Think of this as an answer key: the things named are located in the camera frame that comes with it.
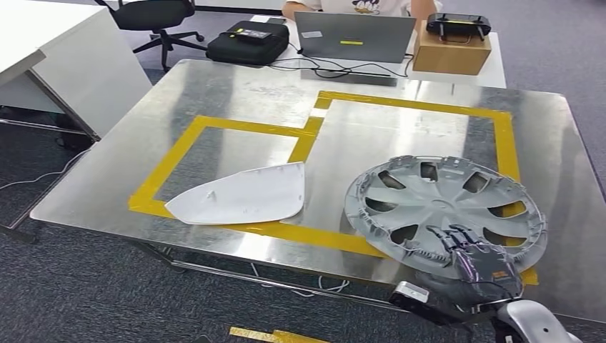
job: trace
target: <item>yellow tape outline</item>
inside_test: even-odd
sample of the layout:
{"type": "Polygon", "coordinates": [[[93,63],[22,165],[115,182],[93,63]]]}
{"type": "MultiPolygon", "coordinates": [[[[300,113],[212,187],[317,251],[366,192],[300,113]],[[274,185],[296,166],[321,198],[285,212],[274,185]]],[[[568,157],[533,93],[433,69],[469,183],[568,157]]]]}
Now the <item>yellow tape outline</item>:
{"type": "MultiPolygon", "coordinates": [[[[507,175],[517,181],[520,180],[520,170],[517,163],[512,117],[511,113],[509,112],[497,111],[494,109],[480,109],[465,106],[433,104],[422,101],[384,98],[380,96],[349,94],[335,91],[320,91],[318,93],[314,108],[328,110],[334,100],[489,118],[492,120],[495,128],[495,144],[499,173],[507,175]]],[[[189,151],[194,142],[207,127],[295,137],[297,138],[297,143],[293,148],[288,162],[297,162],[307,160],[323,122],[324,119],[321,117],[310,116],[305,126],[300,129],[295,127],[252,123],[248,121],[237,121],[210,116],[196,116],[192,123],[185,129],[181,137],[179,137],[174,146],[166,155],[164,155],[164,158],[145,179],[143,184],[141,184],[135,193],[131,195],[128,201],[129,210],[158,217],[174,218],[164,207],[166,202],[154,199],[155,194],[162,187],[162,184],[169,178],[172,171],[177,167],[179,162],[183,159],[185,154],[189,151]]],[[[346,252],[355,252],[374,257],[387,257],[385,254],[368,244],[364,237],[351,234],[284,224],[281,222],[224,225],[222,227],[242,232],[261,234],[279,239],[286,239],[303,244],[315,245],[318,247],[337,249],[346,252]]],[[[517,243],[517,239],[507,240],[507,244],[510,245],[517,245],[517,243]]],[[[530,268],[523,272],[522,278],[525,284],[538,284],[538,278],[534,268],[530,268]]]]}

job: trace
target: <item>laptop lid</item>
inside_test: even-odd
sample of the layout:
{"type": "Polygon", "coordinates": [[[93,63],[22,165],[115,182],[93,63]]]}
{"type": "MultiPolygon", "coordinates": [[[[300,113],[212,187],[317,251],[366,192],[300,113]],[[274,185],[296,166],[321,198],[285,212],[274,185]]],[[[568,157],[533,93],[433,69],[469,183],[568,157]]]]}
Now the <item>laptop lid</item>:
{"type": "Polygon", "coordinates": [[[402,63],[415,18],[325,12],[294,13],[303,54],[402,63]]]}

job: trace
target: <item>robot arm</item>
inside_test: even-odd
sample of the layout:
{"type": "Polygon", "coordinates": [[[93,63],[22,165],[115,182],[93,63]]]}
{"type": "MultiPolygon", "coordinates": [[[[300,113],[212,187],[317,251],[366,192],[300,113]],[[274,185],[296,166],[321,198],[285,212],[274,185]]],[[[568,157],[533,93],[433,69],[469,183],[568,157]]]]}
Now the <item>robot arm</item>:
{"type": "Polygon", "coordinates": [[[490,320],[497,343],[581,343],[547,307],[521,299],[520,275],[502,247],[464,226],[449,228],[427,227],[450,253],[459,279],[418,274],[428,289],[400,282],[389,302],[437,325],[490,320]],[[459,311],[437,306],[432,298],[448,299],[459,311]]]}

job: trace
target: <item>white plastic part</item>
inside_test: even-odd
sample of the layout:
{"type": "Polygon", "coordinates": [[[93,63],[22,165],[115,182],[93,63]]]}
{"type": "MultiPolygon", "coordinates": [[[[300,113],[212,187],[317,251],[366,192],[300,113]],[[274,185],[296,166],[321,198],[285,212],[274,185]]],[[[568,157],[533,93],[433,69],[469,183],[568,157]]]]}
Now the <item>white plastic part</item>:
{"type": "Polygon", "coordinates": [[[194,187],[165,207],[193,225],[271,222],[292,217],[305,199],[303,162],[251,169],[194,187]]]}

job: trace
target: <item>cardboard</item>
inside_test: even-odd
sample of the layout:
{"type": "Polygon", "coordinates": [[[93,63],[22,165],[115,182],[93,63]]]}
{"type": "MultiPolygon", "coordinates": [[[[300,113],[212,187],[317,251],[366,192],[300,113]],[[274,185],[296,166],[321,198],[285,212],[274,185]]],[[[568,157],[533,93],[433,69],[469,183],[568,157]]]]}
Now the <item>cardboard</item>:
{"type": "Polygon", "coordinates": [[[424,20],[421,27],[422,30],[414,45],[412,70],[464,75],[479,74],[492,50],[488,36],[484,41],[478,36],[473,36],[468,44],[451,42],[466,42],[467,36],[450,35],[448,36],[449,41],[440,41],[439,35],[425,30],[427,21],[424,20]]]}

